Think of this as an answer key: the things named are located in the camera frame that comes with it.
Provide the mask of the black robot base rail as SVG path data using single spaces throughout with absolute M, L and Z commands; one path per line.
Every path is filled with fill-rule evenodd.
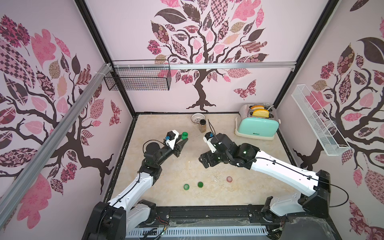
M 290 217 L 312 217 L 326 219 L 329 214 L 311 215 L 307 212 L 291 213 L 279 217 L 271 211 L 263 211 L 263 205 L 235 205 L 235 206 L 176 206 L 156 207 L 156 215 L 170 224 L 194 224 L 206 221 L 246 221 L 262 226 L 285 223 Z

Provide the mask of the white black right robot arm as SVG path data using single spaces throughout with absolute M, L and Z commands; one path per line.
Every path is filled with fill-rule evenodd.
M 230 164 L 266 174 L 293 187 L 296 192 L 283 197 L 269 197 L 264 210 L 282 217 L 293 213 L 306 212 L 316 218 L 329 216 L 331 176 L 328 172 L 300 169 L 278 160 L 250 144 L 210 144 L 210 150 L 199 157 L 205 168 L 219 163 Z

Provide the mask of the green paint jar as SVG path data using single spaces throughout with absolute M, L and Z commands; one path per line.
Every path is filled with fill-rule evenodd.
M 188 133 L 187 132 L 183 132 L 182 133 L 182 140 L 185 140 L 185 139 L 187 139 L 188 138 Z

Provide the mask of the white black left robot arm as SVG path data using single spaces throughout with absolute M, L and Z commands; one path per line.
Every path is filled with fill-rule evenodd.
M 179 157 L 188 138 L 165 138 L 161 148 L 149 141 L 136 178 L 115 198 L 99 202 L 93 208 L 83 240 L 124 240 L 127 233 L 141 223 L 152 223 L 156 218 L 156 204 L 141 200 L 142 195 L 159 179 L 166 159 Z

